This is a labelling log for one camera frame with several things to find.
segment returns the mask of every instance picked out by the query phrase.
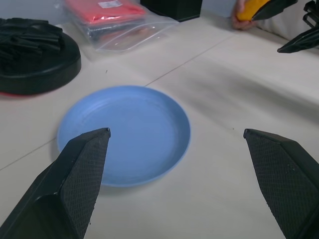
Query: table surface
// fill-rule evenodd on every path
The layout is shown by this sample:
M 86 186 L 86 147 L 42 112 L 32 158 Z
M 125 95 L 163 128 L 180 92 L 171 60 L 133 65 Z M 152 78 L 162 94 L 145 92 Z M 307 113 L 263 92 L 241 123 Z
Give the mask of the table surface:
M 182 105 L 192 139 L 181 163 L 140 187 L 102 187 L 86 239 L 284 239 L 257 183 L 245 128 L 298 141 L 319 158 L 319 57 L 276 52 L 285 40 L 234 32 L 204 14 L 122 54 L 95 52 L 72 25 L 82 70 L 31 98 L 0 97 L 0 223 L 58 156 L 56 131 L 82 97 L 118 85 L 147 86 Z

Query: clear plastic bag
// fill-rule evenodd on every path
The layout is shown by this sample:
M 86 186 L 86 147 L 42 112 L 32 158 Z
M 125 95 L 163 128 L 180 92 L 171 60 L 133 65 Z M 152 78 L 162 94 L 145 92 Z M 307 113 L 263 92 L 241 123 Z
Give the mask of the clear plastic bag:
M 132 0 L 61 0 L 69 18 L 99 51 L 125 51 L 178 24 Z

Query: red fabric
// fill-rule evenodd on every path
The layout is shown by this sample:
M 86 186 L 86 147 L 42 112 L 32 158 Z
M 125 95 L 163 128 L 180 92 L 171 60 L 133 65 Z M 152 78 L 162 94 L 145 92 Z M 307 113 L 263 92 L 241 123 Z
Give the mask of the red fabric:
M 130 0 L 118 0 L 122 5 L 102 8 L 99 2 L 113 0 L 65 0 L 68 8 L 83 22 L 90 24 L 113 23 L 141 18 L 146 11 Z

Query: yellow object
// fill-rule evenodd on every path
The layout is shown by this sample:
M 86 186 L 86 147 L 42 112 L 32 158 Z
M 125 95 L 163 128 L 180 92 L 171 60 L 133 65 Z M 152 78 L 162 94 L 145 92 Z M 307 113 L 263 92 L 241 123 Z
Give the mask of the yellow object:
M 237 13 L 237 18 L 240 21 L 251 21 L 255 13 L 270 0 L 248 0 L 245 3 L 243 12 Z

